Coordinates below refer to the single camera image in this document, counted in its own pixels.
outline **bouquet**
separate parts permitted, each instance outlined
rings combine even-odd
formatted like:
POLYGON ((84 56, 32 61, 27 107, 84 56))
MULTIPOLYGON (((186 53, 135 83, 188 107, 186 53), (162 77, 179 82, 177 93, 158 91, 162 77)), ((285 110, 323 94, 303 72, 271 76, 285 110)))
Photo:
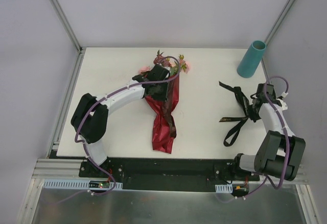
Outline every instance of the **bouquet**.
MULTIPOLYGON (((181 71, 188 73, 191 68, 189 62, 184 60, 184 55, 179 55, 178 57, 181 71)), ((158 50, 153 63, 169 68, 170 77, 173 77, 178 72, 178 66, 175 62, 171 62, 169 58, 164 59, 162 63, 159 63, 163 58, 163 53, 160 53, 160 50, 158 50)), ((145 66, 141 68, 138 73, 142 74, 150 70, 150 66, 145 66)), ((177 136, 174 118, 171 113, 174 111, 179 101, 179 77, 169 82, 167 101, 155 101, 150 96, 146 96, 145 99, 157 114, 153 122, 152 148, 156 151, 171 154, 173 142, 177 136)))

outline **black ribbon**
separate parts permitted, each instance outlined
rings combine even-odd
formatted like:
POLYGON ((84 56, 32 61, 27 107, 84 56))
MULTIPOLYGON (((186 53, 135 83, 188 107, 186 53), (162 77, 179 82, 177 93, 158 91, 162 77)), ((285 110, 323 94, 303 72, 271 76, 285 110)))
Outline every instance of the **black ribbon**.
POLYGON ((239 121, 239 123, 230 129, 230 131, 227 133, 225 139, 224 139, 224 146, 232 146, 234 142, 236 141, 237 137, 239 136, 239 133, 241 131, 242 126, 246 123, 246 121, 251 117, 252 115, 252 108, 250 107, 249 99, 244 95, 241 88, 239 86, 235 86, 234 88, 230 87, 229 85, 225 85, 219 81, 219 85, 231 92, 234 93, 236 101, 238 104, 242 107, 243 112, 245 114, 244 117, 222 117, 219 122, 235 122, 239 121), (234 135, 228 143, 226 140, 234 135))

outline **gray wall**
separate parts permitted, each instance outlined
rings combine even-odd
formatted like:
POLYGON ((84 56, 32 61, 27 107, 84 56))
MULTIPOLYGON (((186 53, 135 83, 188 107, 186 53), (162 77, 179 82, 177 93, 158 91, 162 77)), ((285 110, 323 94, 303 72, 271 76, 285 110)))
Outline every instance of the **gray wall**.
POLYGON ((290 82, 286 119, 307 142, 303 163, 322 223, 327 223, 327 0, 298 0, 266 57, 268 73, 290 82))
POLYGON ((0 223, 16 222, 77 57, 49 0, 0 0, 0 223))
POLYGON ((244 47, 287 0, 58 0, 82 46, 244 47))

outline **teal cylinder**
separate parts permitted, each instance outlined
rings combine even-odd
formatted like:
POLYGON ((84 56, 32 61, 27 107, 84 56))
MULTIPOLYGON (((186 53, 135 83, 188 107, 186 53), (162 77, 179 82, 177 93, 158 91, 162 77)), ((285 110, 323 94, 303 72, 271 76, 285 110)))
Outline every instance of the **teal cylinder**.
POLYGON ((254 41, 245 53, 241 63, 237 68, 237 73, 244 77, 250 78, 254 75, 259 63, 266 50, 265 42, 260 40, 254 41))

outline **red bag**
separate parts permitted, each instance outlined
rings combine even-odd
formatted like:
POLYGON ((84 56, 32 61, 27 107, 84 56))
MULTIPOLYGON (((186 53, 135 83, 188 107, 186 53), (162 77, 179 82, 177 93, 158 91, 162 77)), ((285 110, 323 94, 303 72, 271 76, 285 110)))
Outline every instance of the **red bag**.
POLYGON ((179 77, 168 84, 167 101, 155 101, 150 96, 145 97, 147 103, 156 112, 153 122, 152 148, 156 151, 171 154, 176 138, 176 127, 171 115, 179 101, 179 77))

